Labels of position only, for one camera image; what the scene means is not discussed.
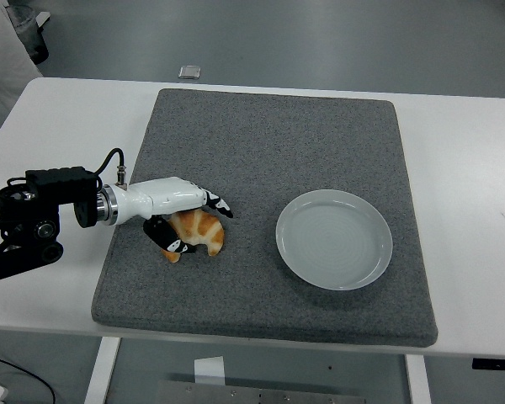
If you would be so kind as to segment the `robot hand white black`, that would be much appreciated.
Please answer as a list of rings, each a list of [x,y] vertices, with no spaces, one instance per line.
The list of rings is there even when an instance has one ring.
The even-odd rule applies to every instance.
[[[121,225],[139,216],[146,235],[168,260],[177,262],[199,244],[216,255],[224,243],[224,229],[217,217],[203,211],[205,206],[232,218],[230,206],[218,195],[178,177],[160,178],[128,186],[106,185],[99,219]]]

